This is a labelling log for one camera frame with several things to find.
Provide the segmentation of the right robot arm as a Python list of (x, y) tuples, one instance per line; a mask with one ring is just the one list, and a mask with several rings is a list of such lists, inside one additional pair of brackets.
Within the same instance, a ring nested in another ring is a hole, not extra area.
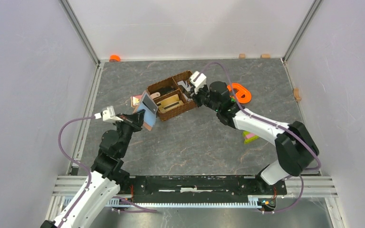
[(267, 194), (275, 184), (288, 176), (299, 176), (318, 160), (319, 150), (303, 123), (283, 123), (258, 115), (234, 101), (225, 82), (190, 81), (191, 98), (198, 107), (204, 105), (216, 112), (219, 121), (231, 128), (259, 136), (276, 148), (277, 160), (257, 174), (258, 192)]

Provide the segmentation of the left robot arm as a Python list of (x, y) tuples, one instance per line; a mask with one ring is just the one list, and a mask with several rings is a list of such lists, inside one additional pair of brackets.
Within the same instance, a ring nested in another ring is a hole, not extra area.
[(101, 119), (112, 123), (115, 130), (103, 133), (98, 155), (91, 168), (65, 157), (88, 172), (87, 178), (72, 201), (52, 221), (45, 220), (43, 228), (88, 228), (108, 201), (117, 193), (130, 189), (130, 174), (122, 170), (128, 145), (133, 133), (142, 129), (145, 110), (133, 114), (116, 114), (112, 106), (87, 117), (88, 120)]

